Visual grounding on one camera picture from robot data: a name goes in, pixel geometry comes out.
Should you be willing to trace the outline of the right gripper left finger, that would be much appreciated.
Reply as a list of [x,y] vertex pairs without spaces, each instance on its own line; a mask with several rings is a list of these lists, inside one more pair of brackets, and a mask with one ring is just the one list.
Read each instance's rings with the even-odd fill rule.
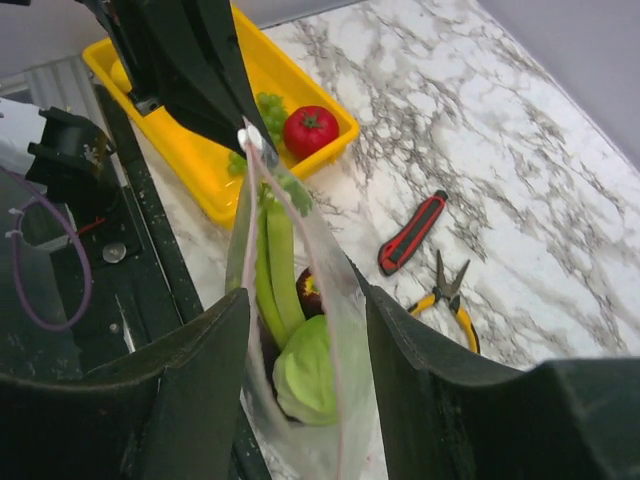
[[245,289],[79,380],[1,378],[5,479],[224,479],[249,333]]

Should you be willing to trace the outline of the yellow toy lemon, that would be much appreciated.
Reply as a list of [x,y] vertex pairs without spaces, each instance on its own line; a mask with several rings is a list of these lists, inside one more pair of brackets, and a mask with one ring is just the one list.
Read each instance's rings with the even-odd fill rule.
[[124,69],[122,62],[118,59],[114,61],[110,70],[110,78],[118,89],[124,94],[128,94],[132,90],[132,84]]

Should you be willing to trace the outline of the green toy cabbage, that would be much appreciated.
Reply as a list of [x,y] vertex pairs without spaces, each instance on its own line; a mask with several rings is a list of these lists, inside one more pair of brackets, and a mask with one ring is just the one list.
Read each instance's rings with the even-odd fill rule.
[[275,361],[276,400],[290,418],[311,426],[338,421],[330,338],[325,315],[305,321]]

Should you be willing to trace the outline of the dark toy onion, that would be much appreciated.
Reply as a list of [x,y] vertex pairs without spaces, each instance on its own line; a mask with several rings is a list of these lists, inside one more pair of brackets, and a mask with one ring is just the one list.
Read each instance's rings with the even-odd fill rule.
[[296,281],[296,290],[301,309],[307,320],[324,314],[321,294],[315,285],[315,279],[309,267],[300,273]]

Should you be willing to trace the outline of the black base frame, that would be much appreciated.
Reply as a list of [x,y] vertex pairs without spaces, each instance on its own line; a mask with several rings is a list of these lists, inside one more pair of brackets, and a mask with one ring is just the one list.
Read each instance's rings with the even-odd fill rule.
[[[30,181],[41,139],[30,96],[1,103],[1,378],[79,380],[197,318],[203,307],[132,127],[104,88],[98,183]],[[224,479],[265,479],[241,408]]]

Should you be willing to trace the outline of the yellow plastic tray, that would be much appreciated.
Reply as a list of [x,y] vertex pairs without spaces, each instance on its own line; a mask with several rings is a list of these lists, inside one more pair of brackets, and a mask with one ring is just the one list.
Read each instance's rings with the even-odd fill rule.
[[[277,148],[291,172],[305,181],[345,153],[359,134],[358,122],[240,9],[233,6],[231,10],[252,93],[281,96],[289,113],[299,107],[316,105],[328,109],[337,119],[339,136],[303,160],[296,160],[283,146]],[[119,58],[110,39],[89,45],[82,57],[210,220],[226,229],[232,228],[243,178],[228,174],[230,150],[181,127],[163,107],[141,115],[127,97],[124,84],[111,76]]]

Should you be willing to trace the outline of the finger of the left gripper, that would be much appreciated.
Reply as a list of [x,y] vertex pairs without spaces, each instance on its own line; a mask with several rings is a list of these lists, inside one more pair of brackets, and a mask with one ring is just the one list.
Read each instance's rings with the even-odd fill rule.
[[102,26],[141,114],[163,107],[182,127],[235,152],[247,123],[268,133],[229,2],[105,1]]

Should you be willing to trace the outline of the yellow handled pliers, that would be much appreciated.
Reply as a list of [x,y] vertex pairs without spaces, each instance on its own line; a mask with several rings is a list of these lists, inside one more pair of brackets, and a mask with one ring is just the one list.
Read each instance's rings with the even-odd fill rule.
[[407,312],[417,317],[421,312],[434,307],[440,300],[446,302],[448,310],[455,318],[457,324],[464,332],[468,348],[475,354],[481,354],[479,336],[472,322],[469,312],[461,303],[459,289],[469,267],[467,260],[457,272],[454,280],[448,282],[444,271],[444,261],[440,250],[436,252],[436,281],[431,291],[422,299],[407,308]]

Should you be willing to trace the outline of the red black utility knife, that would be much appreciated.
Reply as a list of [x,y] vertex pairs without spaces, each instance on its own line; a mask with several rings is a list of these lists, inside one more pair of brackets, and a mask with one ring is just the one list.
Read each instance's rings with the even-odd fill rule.
[[447,200],[448,194],[444,190],[437,190],[419,204],[411,218],[393,237],[381,245],[377,263],[384,276],[395,274],[411,259],[444,210]]

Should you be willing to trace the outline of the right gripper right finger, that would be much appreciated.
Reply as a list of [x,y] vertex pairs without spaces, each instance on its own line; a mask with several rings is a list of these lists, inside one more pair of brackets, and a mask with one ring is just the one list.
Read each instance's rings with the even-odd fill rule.
[[474,354],[364,284],[369,352],[392,479],[635,479],[639,362]]

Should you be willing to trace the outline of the green toy celery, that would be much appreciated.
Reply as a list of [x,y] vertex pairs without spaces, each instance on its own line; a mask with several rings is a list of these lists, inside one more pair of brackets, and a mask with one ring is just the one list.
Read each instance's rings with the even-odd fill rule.
[[294,225],[271,187],[258,192],[256,295],[262,322],[283,350],[306,321],[296,289]]

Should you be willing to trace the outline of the red toy tomato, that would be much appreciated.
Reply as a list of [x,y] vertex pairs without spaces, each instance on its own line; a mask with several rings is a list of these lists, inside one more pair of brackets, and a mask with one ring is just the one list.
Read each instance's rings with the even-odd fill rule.
[[322,106],[303,106],[285,121],[284,145],[298,161],[311,156],[339,136],[339,124],[332,112]]

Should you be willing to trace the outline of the green toy grapes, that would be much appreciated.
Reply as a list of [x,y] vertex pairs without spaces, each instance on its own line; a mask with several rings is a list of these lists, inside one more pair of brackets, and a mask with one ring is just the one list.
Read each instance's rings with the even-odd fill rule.
[[[284,106],[283,97],[276,93],[259,92],[256,96],[256,101],[270,139],[276,147],[280,147],[283,144],[284,123],[289,117]],[[227,171],[231,177],[242,175],[246,170],[246,166],[247,162],[243,156],[235,152],[229,154]]]

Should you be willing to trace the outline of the clear zip top bag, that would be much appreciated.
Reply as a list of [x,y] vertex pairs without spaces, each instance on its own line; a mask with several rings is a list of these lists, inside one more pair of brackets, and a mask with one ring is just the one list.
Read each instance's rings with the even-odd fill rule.
[[374,426],[365,295],[311,195],[251,123],[226,270],[249,298],[242,401],[298,479],[357,479]]

